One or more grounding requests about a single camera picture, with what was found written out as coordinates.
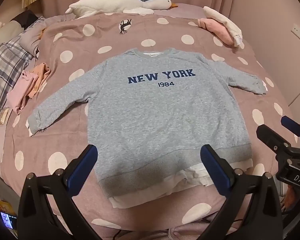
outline orange beak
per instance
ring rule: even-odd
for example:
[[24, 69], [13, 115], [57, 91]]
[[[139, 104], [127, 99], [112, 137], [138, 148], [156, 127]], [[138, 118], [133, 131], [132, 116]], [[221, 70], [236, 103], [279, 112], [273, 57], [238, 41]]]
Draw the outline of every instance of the orange beak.
[[169, 8], [169, 9], [171, 9], [171, 8], [175, 8], [175, 7], [178, 7], [178, 5], [176, 5], [175, 3], [171, 3], [171, 6], [170, 6], [170, 8]]

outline sweatshirt sleeve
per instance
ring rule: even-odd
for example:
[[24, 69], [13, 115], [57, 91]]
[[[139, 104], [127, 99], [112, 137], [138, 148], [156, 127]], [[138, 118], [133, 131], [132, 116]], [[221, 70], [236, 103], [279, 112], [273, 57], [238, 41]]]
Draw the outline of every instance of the sweatshirt sleeve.
[[52, 125], [74, 102], [85, 102], [94, 98], [102, 88], [105, 68], [106, 62], [95, 66], [84, 75], [66, 84], [35, 108], [28, 117], [30, 135]]
[[205, 60], [210, 67], [225, 79], [228, 86], [240, 87], [255, 94], [266, 94], [266, 88], [257, 76], [237, 70], [222, 61]]

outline blue gripper pad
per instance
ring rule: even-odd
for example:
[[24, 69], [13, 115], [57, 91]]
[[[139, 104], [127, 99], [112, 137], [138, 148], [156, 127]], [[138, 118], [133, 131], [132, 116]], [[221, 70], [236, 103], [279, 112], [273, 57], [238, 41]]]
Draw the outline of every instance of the blue gripper pad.
[[200, 157], [220, 195], [228, 197], [234, 183], [233, 169], [209, 144], [201, 147]]
[[94, 145], [88, 145], [77, 159], [71, 161], [74, 165], [70, 169], [71, 174], [66, 178], [67, 192], [70, 197], [79, 194], [97, 159], [97, 148]]
[[289, 131], [293, 132], [296, 136], [300, 137], [300, 124], [293, 121], [286, 115], [281, 118], [281, 124]]

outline plush goose head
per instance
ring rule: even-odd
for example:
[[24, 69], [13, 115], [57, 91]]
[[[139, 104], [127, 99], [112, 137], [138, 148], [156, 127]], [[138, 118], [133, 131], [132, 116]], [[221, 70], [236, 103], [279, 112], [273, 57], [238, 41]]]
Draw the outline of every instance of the plush goose head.
[[143, 4], [144, 8], [152, 10], [167, 10], [169, 8], [178, 7], [178, 5], [172, 3], [171, 0], [149, 0]]

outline phone screen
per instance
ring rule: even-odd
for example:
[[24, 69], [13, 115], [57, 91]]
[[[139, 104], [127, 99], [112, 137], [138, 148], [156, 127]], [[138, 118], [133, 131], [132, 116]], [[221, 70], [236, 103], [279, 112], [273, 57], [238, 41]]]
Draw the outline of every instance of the phone screen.
[[0, 216], [7, 228], [17, 230], [17, 217], [3, 212], [0, 212]]

